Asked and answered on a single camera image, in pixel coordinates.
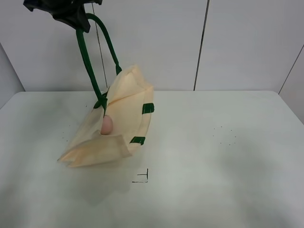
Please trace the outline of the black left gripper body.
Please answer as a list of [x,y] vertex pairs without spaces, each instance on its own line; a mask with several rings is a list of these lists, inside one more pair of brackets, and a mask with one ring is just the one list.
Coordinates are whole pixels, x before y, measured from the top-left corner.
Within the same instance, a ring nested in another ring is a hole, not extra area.
[[88,33],[90,24],[84,8],[87,3],[101,5],[102,0],[25,0],[23,5],[31,12],[34,9],[48,12],[54,20]]

